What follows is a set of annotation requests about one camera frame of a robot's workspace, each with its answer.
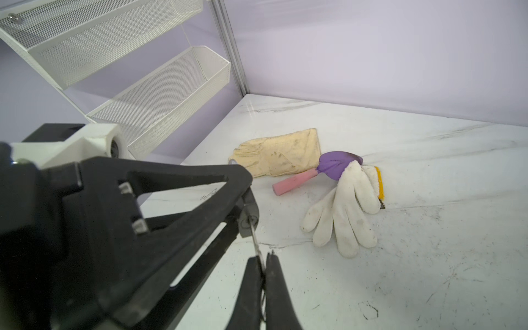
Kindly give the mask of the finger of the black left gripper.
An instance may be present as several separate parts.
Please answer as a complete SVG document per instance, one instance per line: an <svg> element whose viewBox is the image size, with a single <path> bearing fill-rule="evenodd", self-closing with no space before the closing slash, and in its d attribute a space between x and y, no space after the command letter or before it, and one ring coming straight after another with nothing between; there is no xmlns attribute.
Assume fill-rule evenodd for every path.
<svg viewBox="0 0 528 330"><path fill-rule="evenodd" d="M236 217L226 217L222 231L136 329L175 329L238 234Z"/></svg>

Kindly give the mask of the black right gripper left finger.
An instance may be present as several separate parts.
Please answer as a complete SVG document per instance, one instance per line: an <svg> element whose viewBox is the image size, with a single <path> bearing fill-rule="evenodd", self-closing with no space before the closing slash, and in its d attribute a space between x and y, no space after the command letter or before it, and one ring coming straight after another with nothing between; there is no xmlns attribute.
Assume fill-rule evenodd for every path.
<svg viewBox="0 0 528 330"><path fill-rule="evenodd" d="M258 257L249 258L226 330L259 330L264 276Z"/></svg>

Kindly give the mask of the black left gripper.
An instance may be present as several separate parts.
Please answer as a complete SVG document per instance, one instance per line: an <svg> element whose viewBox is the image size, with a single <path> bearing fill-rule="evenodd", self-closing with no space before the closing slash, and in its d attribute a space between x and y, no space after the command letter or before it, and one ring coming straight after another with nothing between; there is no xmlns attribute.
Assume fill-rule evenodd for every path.
<svg viewBox="0 0 528 330"><path fill-rule="evenodd" d="M1 328L134 329L226 226L239 165L93 157L48 170L1 145ZM220 184L187 212L139 195Z"/></svg>

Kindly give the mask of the small silver key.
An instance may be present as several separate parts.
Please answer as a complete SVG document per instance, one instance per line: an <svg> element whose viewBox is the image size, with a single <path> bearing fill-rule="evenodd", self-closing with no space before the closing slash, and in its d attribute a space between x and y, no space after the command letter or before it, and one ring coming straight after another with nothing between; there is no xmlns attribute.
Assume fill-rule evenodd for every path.
<svg viewBox="0 0 528 330"><path fill-rule="evenodd" d="M251 231L251 235L252 235L252 241L253 241L253 244L254 244L255 253L256 253L256 256L257 256L258 261L259 261L260 266L261 266L261 272L264 274L265 273L265 261L264 261L262 252L260 250L259 244L258 244L259 242L258 242L258 239L257 239L255 225L254 225L255 221L256 221L256 218L254 216L249 216L248 217L248 223L249 223L249 226L250 226L250 231Z"/></svg>

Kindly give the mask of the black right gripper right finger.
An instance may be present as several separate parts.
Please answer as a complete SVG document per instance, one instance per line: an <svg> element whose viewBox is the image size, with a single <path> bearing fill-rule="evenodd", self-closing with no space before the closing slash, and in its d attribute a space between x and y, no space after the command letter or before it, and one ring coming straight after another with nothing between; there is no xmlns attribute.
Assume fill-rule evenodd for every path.
<svg viewBox="0 0 528 330"><path fill-rule="evenodd" d="M294 311L279 257L274 253L267 255L265 295L266 329L302 329Z"/></svg>

